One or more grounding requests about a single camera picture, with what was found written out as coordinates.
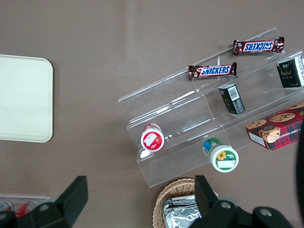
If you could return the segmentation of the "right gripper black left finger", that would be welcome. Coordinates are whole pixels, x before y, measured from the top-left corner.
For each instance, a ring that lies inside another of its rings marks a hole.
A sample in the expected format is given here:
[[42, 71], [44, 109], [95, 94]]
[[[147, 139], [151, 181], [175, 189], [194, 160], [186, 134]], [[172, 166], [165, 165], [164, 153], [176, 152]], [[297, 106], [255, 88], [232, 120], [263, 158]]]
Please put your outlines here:
[[71, 228], [88, 201], [87, 177], [78, 176], [54, 201], [17, 218], [18, 228]]

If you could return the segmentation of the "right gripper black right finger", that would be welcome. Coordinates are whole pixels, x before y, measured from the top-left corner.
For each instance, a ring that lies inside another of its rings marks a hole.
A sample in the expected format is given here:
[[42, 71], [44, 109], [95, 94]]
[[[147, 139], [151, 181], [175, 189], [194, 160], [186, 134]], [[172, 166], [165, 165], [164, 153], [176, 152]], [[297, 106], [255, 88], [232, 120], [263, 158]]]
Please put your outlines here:
[[195, 201], [201, 217], [192, 228], [252, 227], [252, 215], [229, 199], [219, 199], [203, 175], [195, 176]]

